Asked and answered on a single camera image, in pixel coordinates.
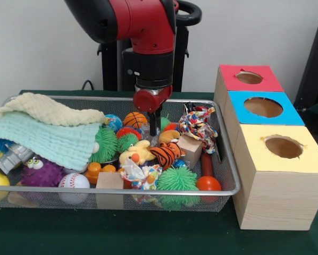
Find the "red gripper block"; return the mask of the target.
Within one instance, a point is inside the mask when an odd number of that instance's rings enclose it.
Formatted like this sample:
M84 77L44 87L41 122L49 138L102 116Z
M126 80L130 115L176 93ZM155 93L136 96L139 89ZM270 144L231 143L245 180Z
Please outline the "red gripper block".
M135 86L133 103L136 109L149 112L150 135L157 135L157 128L161 130L162 104L167 101L173 92L173 86L162 89L144 89Z

